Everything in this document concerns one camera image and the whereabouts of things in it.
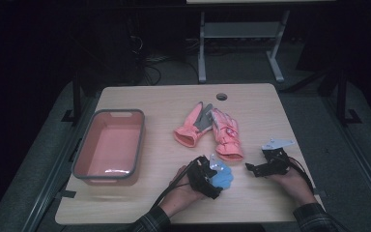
human hand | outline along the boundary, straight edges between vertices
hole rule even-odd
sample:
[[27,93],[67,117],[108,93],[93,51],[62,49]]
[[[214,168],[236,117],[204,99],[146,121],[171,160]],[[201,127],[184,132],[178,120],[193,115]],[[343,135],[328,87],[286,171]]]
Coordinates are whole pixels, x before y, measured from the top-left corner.
[[[171,182],[173,182],[185,169],[186,167],[182,166]],[[186,209],[193,202],[202,198],[204,198],[204,194],[193,190],[189,184],[187,175],[184,175],[177,186],[167,193],[159,204],[159,207],[171,218],[178,212]]]
[[301,206],[318,202],[309,189],[306,181],[301,177],[299,172],[292,167],[290,167],[285,175],[274,174],[268,176],[268,179],[280,184]]

glove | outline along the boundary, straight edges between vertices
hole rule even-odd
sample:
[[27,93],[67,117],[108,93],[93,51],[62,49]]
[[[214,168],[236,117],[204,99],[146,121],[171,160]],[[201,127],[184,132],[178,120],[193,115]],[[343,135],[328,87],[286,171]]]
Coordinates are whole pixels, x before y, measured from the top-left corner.
[[208,104],[203,110],[203,103],[198,102],[183,126],[174,130],[174,138],[186,147],[195,147],[200,137],[213,128],[212,108],[213,105]]
[[242,160],[243,150],[238,135],[237,121],[219,109],[212,109],[213,131],[218,143],[215,150],[223,160]]
[[217,163],[222,170],[217,171],[217,173],[210,179],[210,183],[214,187],[228,189],[231,186],[231,182],[234,180],[231,168],[222,161],[218,161]]

glove cuff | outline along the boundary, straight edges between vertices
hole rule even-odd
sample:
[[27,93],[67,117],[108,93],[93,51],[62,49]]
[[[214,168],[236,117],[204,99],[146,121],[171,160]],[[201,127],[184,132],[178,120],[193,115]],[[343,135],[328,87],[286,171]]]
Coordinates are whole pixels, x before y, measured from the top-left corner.
[[174,130],[174,138],[186,147],[195,147],[198,139],[206,132],[206,130],[199,132],[194,127],[179,127]]
[[240,143],[225,143],[218,144],[215,150],[223,160],[227,161],[240,161],[243,160],[243,149]]

pink plastic tray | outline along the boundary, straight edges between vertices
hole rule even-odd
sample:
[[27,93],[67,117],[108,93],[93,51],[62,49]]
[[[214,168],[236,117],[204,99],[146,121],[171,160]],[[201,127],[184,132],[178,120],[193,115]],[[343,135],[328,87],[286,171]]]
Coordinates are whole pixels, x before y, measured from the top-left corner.
[[133,185],[144,135],[139,109],[101,110],[86,130],[72,174],[88,185]]

tray rim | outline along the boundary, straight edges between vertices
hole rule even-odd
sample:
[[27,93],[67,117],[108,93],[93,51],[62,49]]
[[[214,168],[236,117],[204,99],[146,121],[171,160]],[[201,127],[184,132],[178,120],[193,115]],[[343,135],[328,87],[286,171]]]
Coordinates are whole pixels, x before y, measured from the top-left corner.
[[[140,127],[140,134],[139,134],[139,139],[138,139],[138,142],[137,142],[137,150],[136,150],[136,155],[135,155],[135,159],[134,159],[134,166],[133,168],[131,169],[131,171],[127,174],[127,175],[124,175],[124,176],[101,176],[101,175],[97,175],[97,176],[88,176],[88,175],[78,175],[74,172],[74,169],[75,169],[75,166],[76,166],[76,163],[80,157],[80,153],[81,153],[81,150],[83,148],[83,145],[86,141],[86,138],[87,138],[87,135],[89,133],[89,130],[92,126],[92,123],[93,121],[95,120],[96,116],[98,116],[99,114],[101,113],[104,113],[104,112],[139,112],[142,116],[142,124],[141,124],[141,127]],[[138,160],[139,160],[139,156],[140,156],[140,151],[141,151],[141,144],[143,142],[143,133],[144,133],[144,128],[145,128],[145,115],[144,115],[144,112],[141,110],[141,109],[138,109],[138,108],[126,108],[126,109],[100,109],[100,110],[97,110],[96,112],[94,112],[94,114],[92,115],[91,119],[90,119],[90,122],[88,124],[88,127],[86,128],[85,132],[84,132],[84,135],[83,135],[83,138],[79,144],[79,147],[77,149],[77,152],[76,152],[76,156],[73,160],[73,164],[71,166],[71,174],[77,178],[77,179],[80,179],[80,180],[127,180],[130,176],[132,176],[137,170],[137,164],[138,164]]]

